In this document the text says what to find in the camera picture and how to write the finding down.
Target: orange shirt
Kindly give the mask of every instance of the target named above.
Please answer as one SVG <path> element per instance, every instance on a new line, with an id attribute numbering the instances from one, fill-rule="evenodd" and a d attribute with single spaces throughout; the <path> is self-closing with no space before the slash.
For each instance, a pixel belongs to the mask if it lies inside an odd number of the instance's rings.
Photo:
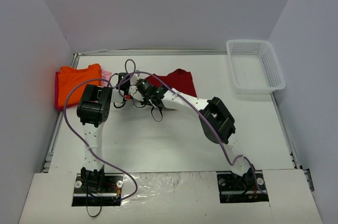
<path id="1" fill-rule="evenodd" d="M 101 66 L 99 64 L 92 64 L 86 69 L 77 70 L 72 67 L 61 67 L 60 73 L 58 75 L 59 80 L 59 96 L 58 96 L 58 106 L 63 107 L 65 100 L 70 93 L 70 91 L 77 86 L 78 84 L 90 80 L 90 79 L 100 79 L 101 78 Z M 101 85 L 100 81 L 92 81 L 88 84 L 99 86 Z M 77 104 L 82 96 L 82 93 L 87 84 L 79 87 L 71 95 L 68 100 L 68 105 Z"/>

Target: white plastic basket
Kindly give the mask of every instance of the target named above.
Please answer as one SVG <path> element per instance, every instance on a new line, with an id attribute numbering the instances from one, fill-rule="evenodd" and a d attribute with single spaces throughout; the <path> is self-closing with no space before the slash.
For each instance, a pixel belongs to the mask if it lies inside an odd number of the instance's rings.
<path id="1" fill-rule="evenodd" d="M 285 88 L 273 46 L 261 40 L 230 40 L 228 58 L 238 94 L 269 94 Z"/>

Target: gray wall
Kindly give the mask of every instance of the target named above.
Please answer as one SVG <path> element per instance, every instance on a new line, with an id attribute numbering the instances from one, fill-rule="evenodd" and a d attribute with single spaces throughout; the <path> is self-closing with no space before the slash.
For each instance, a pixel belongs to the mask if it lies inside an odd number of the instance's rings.
<path id="1" fill-rule="evenodd" d="M 269 39 L 287 81 L 277 101 L 324 223 L 338 219 L 337 16 L 338 0 L 289 0 Z"/>
<path id="2" fill-rule="evenodd" d="M 70 49 L 43 0 L 0 0 L 0 223 L 18 223 L 57 117 L 54 74 Z"/>
<path id="3" fill-rule="evenodd" d="M 45 0 L 73 52 L 268 39 L 288 0 Z"/>

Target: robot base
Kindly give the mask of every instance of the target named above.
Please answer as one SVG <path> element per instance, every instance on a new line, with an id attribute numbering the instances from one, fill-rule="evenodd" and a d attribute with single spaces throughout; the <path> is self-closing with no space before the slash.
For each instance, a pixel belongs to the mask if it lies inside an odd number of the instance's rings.
<path id="1" fill-rule="evenodd" d="M 81 175 L 76 177 L 73 193 L 73 207 L 100 207 L 100 206 L 120 206 L 121 187 L 123 185 L 123 176 L 114 174 L 104 174 L 102 185 L 99 191 L 96 187 L 88 186 L 86 193 L 86 182 Z"/>
<path id="2" fill-rule="evenodd" d="M 259 188 L 267 192 L 263 174 L 258 171 L 256 171 L 255 174 Z M 259 190 L 255 190 L 256 185 L 251 174 L 251 169 L 243 177 L 231 172 L 218 172 L 217 181 L 220 203 L 269 202 L 268 194 L 263 194 Z"/>

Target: screw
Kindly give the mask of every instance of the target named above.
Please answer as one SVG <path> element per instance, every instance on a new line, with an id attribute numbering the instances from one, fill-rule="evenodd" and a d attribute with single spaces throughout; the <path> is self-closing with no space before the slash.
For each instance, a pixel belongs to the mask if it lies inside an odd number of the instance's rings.
<path id="1" fill-rule="evenodd" d="M 117 188 L 120 188 L 120 189 L 121 189 L 122 186 L 123 186 L 123 182 L 122 182 L 122 181 L 117 181 L 117 182 L 116 182 L 116 187 L 117 187 Z"/>
<path id="2" fill-rule="evenodd" d="M 76 189 L 79 189 L 79 188 L 81 188 L 81 186 L 82 186 L 82 183 L 81 183 L 81 181 L 76 181 L 76 182 L 75 182 L 75 185 L 74 185 L 74 187 L 75 187 Z"/>
<path id="3" fill-rule="evenodd" d="M 226 180 L 224 178 L 221 178 L 220 180 L 218 180 L 218 184 L 220 186 L 225 186 L 226 185 Z"/>
<path id="4" fill-rule="evenodd" d="M 263 178 L 257 178 L 257 183 L 262 186 L 264 184 Z"/>

